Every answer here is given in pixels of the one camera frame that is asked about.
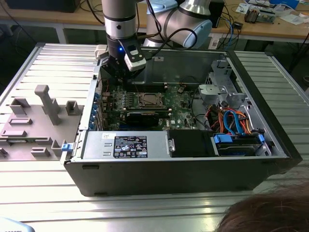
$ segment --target wooden table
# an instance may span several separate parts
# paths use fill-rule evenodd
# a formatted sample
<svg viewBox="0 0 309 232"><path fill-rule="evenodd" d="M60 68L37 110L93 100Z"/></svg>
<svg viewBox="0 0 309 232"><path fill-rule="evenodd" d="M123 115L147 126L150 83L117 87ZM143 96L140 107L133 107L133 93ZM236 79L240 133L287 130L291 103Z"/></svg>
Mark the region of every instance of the wooden table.
<svg viewBox="0 0 309 232"><path fill-rule="evenodd" d="M74 13L48 12L48 11L33 11L33 10L12 10L9 9L4 0L1 0L7 11L21 25L52 27L56 29L59 42L66 44L66 36L64 29L90 29L90 30L105 30L105 28L93 17L90 12L84 11L81 8L76 9ZM248 40L262 41L280 41L302 43L307 33L309 32L308 25L300 24L293 25L280 18L276 18L274 24L256 23L249 24L244 22L244 14L236 13L236 5L242 2L241 0L226 0L230 14L235 21L243 23L241 35L239 38ZM100 0L93 0L93 5L99 4ZM145 3L139 3L140 13L140 32L146 31L147 26L147 7ZM309 6L301 5L298 10L309 10ZM103 13L97 13L103 20ZM11 25L14 21L0 7L0 24ZM212 29L210 37L211 43L209 48L215 49L220 38L225 37L228 33L228 28L223 20L220 20L218 28Z"/></svg>

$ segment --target sticker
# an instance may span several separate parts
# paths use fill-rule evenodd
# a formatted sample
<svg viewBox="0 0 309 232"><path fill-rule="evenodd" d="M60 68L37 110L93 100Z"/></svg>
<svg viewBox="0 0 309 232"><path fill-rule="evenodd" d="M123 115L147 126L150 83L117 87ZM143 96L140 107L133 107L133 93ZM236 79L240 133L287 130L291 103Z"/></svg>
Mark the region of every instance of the sticker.
<svg viewBox="0 0 309 232"><path fill-rule="evenodd" d="M115 158L147 158L146 136L115 136L114 154Z"/></svg>
<svg viewBox="0 0 309 232"><path fill-rule="evenodd" d="M26 140L8 140L9 143L15 144L15 143L26 143Z"/></svg>
<svg viewBox="0 0 309 232"><path fill-rule="evenodd" d="M102 139L114 139L116 136L116 133L103 133Z"/></svg>

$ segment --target floor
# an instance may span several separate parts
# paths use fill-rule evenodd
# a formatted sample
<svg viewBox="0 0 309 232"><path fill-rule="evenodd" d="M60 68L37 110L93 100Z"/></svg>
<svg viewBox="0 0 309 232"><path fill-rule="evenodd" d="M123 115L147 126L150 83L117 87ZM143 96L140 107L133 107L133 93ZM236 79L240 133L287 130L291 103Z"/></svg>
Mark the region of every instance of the floor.
<svg viewBox="0 0 309 232"><path fill-rule="evenodd" d="M24 27L25 30L37 41L43 43L58 43L57 35L52 28L39 28L39 27ZM34 47L34 43L19 27L14 27L14 35L12 37L1 36L0 38L0 92L2 92L19 67L23 64L28 56L28 53ZM69 43L71 44L105 44L105 32L98 31L98 37L95 38L95 33L90 30L67 29L66 35ZM236 48L231 46L230 49L243 50L246 45L246 40L239 40ZM250 41L247 46L248 51L260 51L263 46L261 41ZM287 69L293 54L297 51L297 44L294 43L281 43L275 42L273 45L268 45L267 52L271 52L280 63ZM307 86L303 82L303 77L309 75L308 69L308 54L301 60L299 65L292 72L292 77L298 84L305 90Z"/></svg>

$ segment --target person's hair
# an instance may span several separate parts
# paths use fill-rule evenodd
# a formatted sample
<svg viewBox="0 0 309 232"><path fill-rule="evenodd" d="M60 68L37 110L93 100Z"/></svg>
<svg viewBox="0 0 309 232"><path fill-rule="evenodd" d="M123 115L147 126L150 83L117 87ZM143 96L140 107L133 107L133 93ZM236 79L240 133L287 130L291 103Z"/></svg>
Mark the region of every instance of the person's hair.
<svg viewBox="0 0 309 232"><path fill-rule="evenodd" d="M253 195L232 205L217 232L309 232L309 183Z"/></svg>

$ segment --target circuit board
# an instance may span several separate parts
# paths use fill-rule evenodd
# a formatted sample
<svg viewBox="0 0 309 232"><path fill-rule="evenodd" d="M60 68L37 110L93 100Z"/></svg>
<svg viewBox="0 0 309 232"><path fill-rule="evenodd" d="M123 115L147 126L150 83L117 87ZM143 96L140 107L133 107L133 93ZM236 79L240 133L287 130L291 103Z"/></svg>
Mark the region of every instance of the circuit board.
<svg viewBox="0 0 309 232"><path fill-rule="evenodd" d="M196 122L190 109L191 91L179 93L179 85L168 86L164 93L126 92L121 86L111 89L107 114L108 131L143 130L129 126L126 122L130 114L152 114L158 117L158 124L144 128L148 131L170 129L196 129Z"/></svg>

